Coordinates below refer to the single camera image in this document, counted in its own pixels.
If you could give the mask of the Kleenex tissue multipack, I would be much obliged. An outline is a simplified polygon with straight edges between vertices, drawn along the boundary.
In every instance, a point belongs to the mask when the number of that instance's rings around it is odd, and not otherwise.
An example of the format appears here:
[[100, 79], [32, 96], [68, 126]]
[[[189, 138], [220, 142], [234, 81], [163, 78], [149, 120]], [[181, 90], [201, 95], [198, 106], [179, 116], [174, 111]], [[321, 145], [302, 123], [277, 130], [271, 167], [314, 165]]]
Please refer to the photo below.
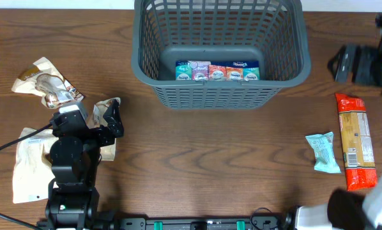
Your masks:
[[258, 61], [177, 61], [178, 81], [258, 81]]

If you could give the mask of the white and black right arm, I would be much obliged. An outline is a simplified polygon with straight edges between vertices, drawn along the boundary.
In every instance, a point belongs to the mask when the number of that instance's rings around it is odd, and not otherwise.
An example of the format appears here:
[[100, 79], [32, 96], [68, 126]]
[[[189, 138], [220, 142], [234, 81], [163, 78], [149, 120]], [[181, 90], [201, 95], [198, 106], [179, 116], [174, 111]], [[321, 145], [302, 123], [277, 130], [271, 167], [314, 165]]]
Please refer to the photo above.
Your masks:
[[[382, 13], [378, 47], [345, 45], [329, 60], [337, 82], [352, 81], [382, 88]], [[286, 215], [283, 229], [382, 229], [382, 175], [377, 176], [371, 133], [364, 101], [343, 93], [335, 95], [347, 188], [336, 189], [328, 203], [299, 206]]]

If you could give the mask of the orange spaghetti package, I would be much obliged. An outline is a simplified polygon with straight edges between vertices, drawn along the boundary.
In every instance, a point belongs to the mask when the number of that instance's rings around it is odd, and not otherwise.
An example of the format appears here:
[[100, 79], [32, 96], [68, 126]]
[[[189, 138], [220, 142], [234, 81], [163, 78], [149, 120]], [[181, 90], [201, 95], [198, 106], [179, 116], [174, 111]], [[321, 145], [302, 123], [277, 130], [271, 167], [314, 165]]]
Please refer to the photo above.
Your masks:
[[365, 103], [337, 93], [340, 136], [348, 191], [373, 188], [378, 182]]

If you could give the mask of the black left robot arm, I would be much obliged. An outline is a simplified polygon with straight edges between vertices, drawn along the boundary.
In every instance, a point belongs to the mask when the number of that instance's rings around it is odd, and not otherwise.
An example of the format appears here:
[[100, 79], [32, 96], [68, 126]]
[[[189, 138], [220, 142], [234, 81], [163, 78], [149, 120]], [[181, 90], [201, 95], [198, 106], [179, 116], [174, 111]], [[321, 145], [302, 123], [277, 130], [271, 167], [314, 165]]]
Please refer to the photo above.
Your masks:
[[42, 229], [119, 229], [113, 211], [98, 213], [96, 173], [102, 159], [100, 149], [122, 137], [124, 128], [119, 102], [113, 99], [103, 115], [106, 126], [89, 128], [79, 104], [71, 104], [50, 120], [58, 140], [50, 148], [54, 179], [48, 186]]

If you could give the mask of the teal wipes packet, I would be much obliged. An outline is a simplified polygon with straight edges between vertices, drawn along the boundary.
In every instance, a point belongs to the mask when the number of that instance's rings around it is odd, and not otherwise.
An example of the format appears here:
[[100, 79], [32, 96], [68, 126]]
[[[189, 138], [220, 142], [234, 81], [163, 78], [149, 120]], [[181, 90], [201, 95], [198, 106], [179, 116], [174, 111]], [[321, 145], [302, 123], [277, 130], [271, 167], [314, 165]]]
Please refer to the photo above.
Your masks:
[[330, 174], [340, 174], [341, 170], [333, 152], [333, 132], [308, 135], [305, 138], [314, 150], [316, 160], [314, 170]]

